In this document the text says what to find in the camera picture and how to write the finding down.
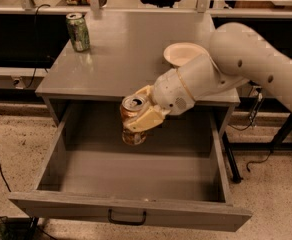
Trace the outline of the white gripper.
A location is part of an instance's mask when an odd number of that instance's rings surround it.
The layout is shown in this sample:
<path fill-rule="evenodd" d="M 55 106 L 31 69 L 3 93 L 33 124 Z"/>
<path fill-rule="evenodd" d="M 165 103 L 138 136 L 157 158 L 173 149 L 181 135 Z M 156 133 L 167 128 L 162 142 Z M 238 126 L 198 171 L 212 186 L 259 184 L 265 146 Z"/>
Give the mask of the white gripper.
<path fill-rule="evenodd" d="M 185 88 L 177 69 L 170 69 L 161 75 L 154 85 L 146 85 L 133 94 L 133 98 L 141 102 L 151 101 L 157 105 L 146 103 L 136 117 L 129 119 L 125 126 L 132 132 L 150 130 L 163 123 L 165 117 L 180 115 L 195 105 L 195 100 Z"/>

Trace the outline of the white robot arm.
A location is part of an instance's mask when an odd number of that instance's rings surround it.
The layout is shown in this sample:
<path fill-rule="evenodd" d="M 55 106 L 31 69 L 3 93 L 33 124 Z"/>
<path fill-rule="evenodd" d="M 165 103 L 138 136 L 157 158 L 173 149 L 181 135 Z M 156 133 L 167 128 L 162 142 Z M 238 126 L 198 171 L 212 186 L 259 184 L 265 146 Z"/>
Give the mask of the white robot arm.
<path fill-rule="evenodd" d="M 292 59 L 253 29 L 226 23 L 211 34 L 206 53 L 126 97 L 122 106 L 135 114 L 123 126 L 132 132 L 147 131 L 168 115 L 180 115 L 203 98 L 248 81 L 259 84 L 292 112 Z"/>

